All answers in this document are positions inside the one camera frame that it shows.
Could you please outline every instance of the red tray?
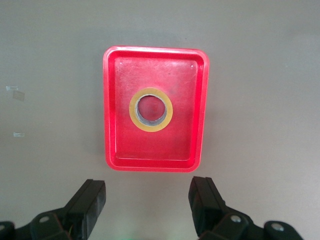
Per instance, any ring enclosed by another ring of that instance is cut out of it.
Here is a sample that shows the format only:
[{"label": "red tray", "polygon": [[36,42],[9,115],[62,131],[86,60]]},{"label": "red tray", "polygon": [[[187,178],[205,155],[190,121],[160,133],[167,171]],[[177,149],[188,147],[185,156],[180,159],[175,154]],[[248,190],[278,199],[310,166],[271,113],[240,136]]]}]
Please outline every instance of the red tray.
[{"label": "red tray", "polygon": [[115,170],[200,164],[209,59],[197,49],[113,46],[103,56],[105,150]]}]

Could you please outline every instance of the silver screw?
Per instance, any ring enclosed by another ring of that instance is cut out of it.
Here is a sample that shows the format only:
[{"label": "silver screw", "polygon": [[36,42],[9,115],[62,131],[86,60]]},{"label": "silver screw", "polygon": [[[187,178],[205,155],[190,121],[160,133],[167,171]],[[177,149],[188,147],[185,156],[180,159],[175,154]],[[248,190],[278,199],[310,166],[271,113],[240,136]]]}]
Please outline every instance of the silver screw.
[{"label": "silver screw", "polygon": [[43,216],[42,218],[40,218],[39,223],[44,223],[44,222],[46,222],[48,220],[49,220],[48,216]]},{"label": "silver screw", "polygon": [[241,218],[237,215],[232,215],[231,216],[231,220],[232,222],[235,222],[235,223],[240,223],[241,222]]},{"label": "silver screw", "polygon": [[272,224],[271,224],[271,227],[272,227],[274,230],[280,231],[280,232],[283,232],[283,231],[285,230],[285,228],[284,228],[281,224],[276,223],[276,222],[272,223]]}]

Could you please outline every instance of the masking tape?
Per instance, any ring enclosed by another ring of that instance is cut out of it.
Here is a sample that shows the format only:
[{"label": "masking tape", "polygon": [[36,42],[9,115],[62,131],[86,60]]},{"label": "masking tape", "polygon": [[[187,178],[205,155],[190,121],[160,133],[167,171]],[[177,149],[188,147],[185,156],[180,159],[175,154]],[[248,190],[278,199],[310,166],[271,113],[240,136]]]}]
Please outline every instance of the masking tape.
[{"label": "masking tape", "polygon": [[[154,96],[163,102],[164,113],[159,119],[151,121],[141,116],[138,103],[146,96]],[[153,87],[147,87],[133,95],[129,104],[129,114],[132,122],[139,129],[146,132],[157,132],[164,129],[170,123],[173,115],[173,107],[169,97],[163,91]]]}]

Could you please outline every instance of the small tape residue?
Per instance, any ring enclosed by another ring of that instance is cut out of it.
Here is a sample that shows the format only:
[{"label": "small tape residue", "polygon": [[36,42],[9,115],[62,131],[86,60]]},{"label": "small tape residue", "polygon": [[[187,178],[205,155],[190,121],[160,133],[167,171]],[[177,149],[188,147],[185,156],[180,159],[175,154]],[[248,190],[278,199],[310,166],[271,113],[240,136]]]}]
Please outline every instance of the small tape residue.
[{"label": "small tape residue", "polygon": [[25,93],[22,91],[14,90],[13,91],[13,98],[24,102],[25,101]]},{"label": "small tape residue", "polygon": [[18,86],[6,86],[5,89],[7,91],[14,91],[14,90],[19,90]]},{"label": "small tape residue", "polygon": [[17,137],[17,138],[23,138],[25,136],[25,133],[24,132],[14,132],[13,136]]}]

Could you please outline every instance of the tape roll hole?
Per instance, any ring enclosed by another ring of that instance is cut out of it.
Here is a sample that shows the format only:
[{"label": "tape roll hole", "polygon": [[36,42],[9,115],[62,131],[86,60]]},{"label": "tape roll hole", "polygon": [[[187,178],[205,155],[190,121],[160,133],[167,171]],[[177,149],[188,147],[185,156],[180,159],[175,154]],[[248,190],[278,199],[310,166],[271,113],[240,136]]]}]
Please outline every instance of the tape roll hole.
[{"label": "tape roll hole", "polygon": [[136,101],[135,114],[142,124],[157,126],[166,118],[167,107],[161,97],[145,94]]}]

